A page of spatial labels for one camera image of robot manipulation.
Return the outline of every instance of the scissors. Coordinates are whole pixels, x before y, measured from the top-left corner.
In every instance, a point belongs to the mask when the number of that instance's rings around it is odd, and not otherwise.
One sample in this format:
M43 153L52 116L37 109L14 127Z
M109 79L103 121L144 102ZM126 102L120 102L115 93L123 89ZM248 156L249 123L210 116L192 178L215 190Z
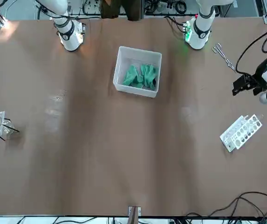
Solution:
M217 43L215 47L212 47L212 51L215 54L219 53L223 57L223 59L226 61L227 66L235 71L233 64L230 62L230 60L227 59L225 54L222 52L221 48L222 48L222 46L220 45L220 43Z

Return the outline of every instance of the white plastic bin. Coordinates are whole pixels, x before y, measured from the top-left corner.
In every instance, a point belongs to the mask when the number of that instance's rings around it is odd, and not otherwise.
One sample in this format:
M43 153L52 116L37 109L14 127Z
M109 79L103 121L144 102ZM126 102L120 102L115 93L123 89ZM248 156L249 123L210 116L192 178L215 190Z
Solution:
M121 46L119 48L114 74L114 85L116 89L118 91L154 98L159 89L161 57L162 55L157 52ZM139 73L141 72L140 67L142 64L151 64L157 69L155 91L122 85L126 72L132 64L136 66Z

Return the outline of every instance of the green led light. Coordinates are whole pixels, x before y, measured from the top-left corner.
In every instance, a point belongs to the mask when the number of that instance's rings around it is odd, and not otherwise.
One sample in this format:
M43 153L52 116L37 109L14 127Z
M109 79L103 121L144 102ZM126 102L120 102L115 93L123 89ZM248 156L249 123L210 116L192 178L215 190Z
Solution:
M187 34L185 35L185 41L186 42L189 42L190 41L191 34L192 34L192 30L190 30L189 32L187 32Z
M191 29L191 25L190 25L189 21L186 22L185 31L186 31L185 41L189 42L190 38L191 38L191 35L192 35L192 29Z

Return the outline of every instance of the green glove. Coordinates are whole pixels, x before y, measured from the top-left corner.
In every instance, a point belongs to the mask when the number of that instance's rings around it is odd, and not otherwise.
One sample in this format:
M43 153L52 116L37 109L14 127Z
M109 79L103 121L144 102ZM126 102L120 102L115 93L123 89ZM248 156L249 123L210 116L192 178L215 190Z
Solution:
M125 78L123 80L123 85L142 88L143 82L144 77L138 73L134 65L131 65L126 72Z
M155 90L156 88L156 76L157 71L151 64L142 64L141 65L142 75L144 76L144 85L145 87Z

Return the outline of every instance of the brown table surface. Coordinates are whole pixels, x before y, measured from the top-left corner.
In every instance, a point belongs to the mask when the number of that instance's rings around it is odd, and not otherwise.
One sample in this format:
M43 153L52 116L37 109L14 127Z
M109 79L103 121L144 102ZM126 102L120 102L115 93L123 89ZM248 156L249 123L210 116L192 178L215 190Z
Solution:
M201 51L166 19L86 20L85 44L67 52L51 21L15 21L0 32L0 111L21 131L0 140L0 214L207 215L245 191L267 193L267 105L232 96L236 63L267 31L261 18L216 19ZM162 53L157 97L118 92L119 46ZM254 73L255 44L240 63ZM240 115L264 115L239 151L219 136ZM264 211L267 198L247 197ZM215 214L230 215L232 209ZM240 202L235 216L256 216Z

